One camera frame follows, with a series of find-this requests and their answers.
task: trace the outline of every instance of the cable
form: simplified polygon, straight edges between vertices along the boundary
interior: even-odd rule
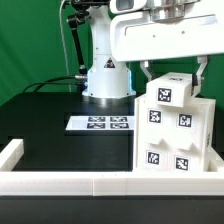
[[[48,83],[48,82],[55,82],[55,81],[61,81],[61,80],[65,80],[65,79],[75,79],[75,75],[69,75],[69,76],[62,76],[62,77],[58,77],[58,78],[53,78],[53,79],[49,79],[43,83]],[[33,92],[37,92],[39,89],[41,89],[45,84],[40,84],[39,86],[36,87],[36,89]]]
[[[25,93],[27,89],[36,86],[36,85],[78,85],[78,84],[82,84],[82,83],[77,83],[77,82],[68,82],[68,83],[53,83],[53,82],[37,82],[34,84],[31,84],[29,86],[27,86],[22,93]]]
[[[64,50],[64,57],[65,57],[65,66],[66,66],[66,73],[67,76],[70,76],[70,69],[69,69],[69,63],[68,63],[68,54],[65,44],[65,36],[64,36],[64,26],[62,21],[62,8],[66,0],[61,1],[60,9],[59,9],[59,21],[60,21],[60,29],[61,29],[61,39],[62,39],[62,45]]]

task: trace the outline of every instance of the green backdrop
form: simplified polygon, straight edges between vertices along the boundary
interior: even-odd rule
[[[66,75],[59,26],[60,3],[61,0],[0,0],[0,105],[32,83]],[[71,7],[63,10],[63,20],[70,73],[76,74],[76,52],[65,22],[73,12]],[[81,26],[79,34],[85,63],[90,67],[92,49],[89,25]],[[137,92],[144,92],[146,78],[139,69],[139,63],[128,65],[134,74],[134,88]],[[197,68],[196,58],[152,62],[156,76],[170,71],[192,73]],[[224,145],[221,137],[224,131],[224,55],[210,57],[204,76],[202,95],[217,100],[216,130],[220,130],[217,135],[220,135],[220,144]],[[43,91],[69,91],[69,88],[48,86]]]

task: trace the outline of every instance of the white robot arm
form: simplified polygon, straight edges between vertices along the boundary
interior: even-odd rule
[[[224,52],[222,0],[111,0],[112,54],[143,61]]]

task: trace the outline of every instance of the stacked blocks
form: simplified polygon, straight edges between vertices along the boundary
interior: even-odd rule
[[[168,73],[135,103],[134,170],[207,171],[215,100],[195,98],[192,75]]]

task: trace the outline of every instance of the black table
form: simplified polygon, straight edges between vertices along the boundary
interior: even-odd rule
[[[78,94],[26,93],[0,108],[1,149],[24,139],[14,171],[131,171],[133,131],[65,131],[71,115],[133,115],[133,103],[103,107]],[[222,224],[224,197],[2,196],[1,223]]]

